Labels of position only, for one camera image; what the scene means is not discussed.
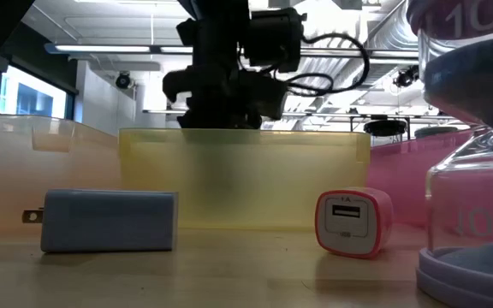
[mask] table surface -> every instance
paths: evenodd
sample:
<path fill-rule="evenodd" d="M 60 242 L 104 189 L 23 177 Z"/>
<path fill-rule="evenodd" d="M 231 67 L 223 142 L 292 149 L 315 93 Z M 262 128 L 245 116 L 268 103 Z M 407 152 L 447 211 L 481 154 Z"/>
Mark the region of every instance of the table surface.
<path fill-rule="evenodd" d="M 416 288 L 423 230 L 393 230 L 375 260 L 307 232 L 181 229 L 173 252 L 43 254 L 0 238 L 0 307 L 443 307 Z"/>

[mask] ceiling light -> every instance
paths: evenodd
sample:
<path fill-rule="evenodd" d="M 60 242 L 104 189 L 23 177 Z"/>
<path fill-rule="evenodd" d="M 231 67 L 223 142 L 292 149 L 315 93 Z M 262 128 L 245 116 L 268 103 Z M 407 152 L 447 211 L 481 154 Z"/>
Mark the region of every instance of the ceiling light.
<path fill-rule="evenodd" d="M 371 56 L 384 59 L 384 58 L 418 58 L 419 53 L 415 50 L 374 50 Z"/>
<path fill-rule="evenodd" d="M 343 48 L 314 48 L 314 47 L 302 47 L 302 56 L 317 56 L 317 57 L 328 57 L 337 56 L 343 58 L 355 58 L 362 57 L 360 51 L 355 49 L 343 49 Z"/>
<path fill-rule="evenodd" d="M 166 114 L 166 115 L 183 115 L 185 110 L 142 110 L 143 113 Z"/>
<path fill-rule="evenodd" d="M 175 0 L 75 0 L 77 3 L 116 3 L 116 4 L 179 4 Z"/>
<path fill-rule="evenodd" d="M 193 47 L 184 47 L 184 46 L 168 46 L 161 47 L 161 52 L 163 53 L 178 53 L 184 55 L 191 55 L 193 53 Z"/>
<path fill-rule="evenodd" d="M 54 45 L 60 52 L 108 52 L 108 53 L 150 53 L 149 46 L 119 46 L 119 45 Z"/>
<path fill-rule="evenodd" d="M 418 65 L 418 59 L 370 59 L 370 64 L 400 64 L 400 65 Z"/>
<path fill-rule="evenodd" d="M 283 112 L 282 116 L 307 116 L 306 112 Z"/>

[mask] printed number on hourglass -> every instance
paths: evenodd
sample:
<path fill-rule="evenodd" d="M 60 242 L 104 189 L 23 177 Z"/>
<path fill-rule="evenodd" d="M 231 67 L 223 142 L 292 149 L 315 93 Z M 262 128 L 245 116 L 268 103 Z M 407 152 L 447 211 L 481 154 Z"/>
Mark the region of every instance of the printed number on hourglass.
<path fill-rule="evenodd" d="M 484 232 L 480 232 L 481 230 L 478 230 L 477 225 L 475 223 L 475 217 L 477 214 L 483 215 L 484 217 L 484 222 L 486 225 L 486 229 Z M 464 232 L 464 216 L 463 216 L 463 211 L 461 209 L 458 210 L 458 227 L 456 227 L 456 232 L 459 235 L 463 235 Z M 468 226 L 469 229 L 471 230 L 472 234 L 475 234 L 477 236 L 488 236 L 493 233 L 493 223 L 492 223 L 492 217 L 490 214 L 483 208 L 477 208 L 473 210 L 469 210 L 467 213 L 467 220 L 468 220 Z"/>
<path fill-rule="evenodd" d="M 493 28 L 493 20 L 487 25 L 483 25 L 478 19 L 478 11 L 480 8 L 480 3 L 484 0 L 474 0 L 471 7 L 469 8 L 469 25 L 472 29 L 478 32 L 486 32 Z M 454 34 L 457 39 L 460 39 L 463 34 L 463 3 L 458 3 L 452 12 L 446 17 L 446 21 L 451 21 L 454 19 Z"/>

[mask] usb wall charger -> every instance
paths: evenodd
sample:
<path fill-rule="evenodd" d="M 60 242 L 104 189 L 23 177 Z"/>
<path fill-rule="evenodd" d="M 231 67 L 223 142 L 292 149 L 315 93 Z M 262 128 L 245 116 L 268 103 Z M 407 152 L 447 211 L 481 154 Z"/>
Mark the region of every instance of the usb wall charger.
<path fill-rule="evenodd" d="M 392 224 L 391 199 L 377 189 L 355 187 L 325 192 L 317 202 L 317 241 L 335 254 L 374 258 L 389 239 Z"/>
<path fill-rule="evenodd" d="M 175 247 L 174 192 L 50 190 L 45 207 L 25 210 L 24 223 L 43 223 L 44 252 L 168 251 Z"/>

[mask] black spotlight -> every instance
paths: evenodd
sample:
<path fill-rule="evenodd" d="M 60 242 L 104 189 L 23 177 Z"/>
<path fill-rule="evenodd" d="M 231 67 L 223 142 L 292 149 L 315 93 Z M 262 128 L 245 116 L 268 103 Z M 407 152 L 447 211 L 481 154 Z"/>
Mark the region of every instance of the black spotlight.
<path fill-rule="evenodd" d="M 134 81 L 130 78 L 130 72 L 120 72 L 116 79 L 116 86 L 123 90 L 132 88 Z"/>
<path fill-rule="evenodd" d="M 419 79 L 419 66 L 412 65 L 410 68 L 399 72 L 397 78 L 393 80 L 393 84 L 399 88 L 411 86 Z"/>
<path fill-rule="evenodd" d="M 407 130 L 407 124 L 398 120 L 380 120 L 372 121 L 365 124 L 365 133 L 374 137 L 391 137 L 404 134 Z"/>

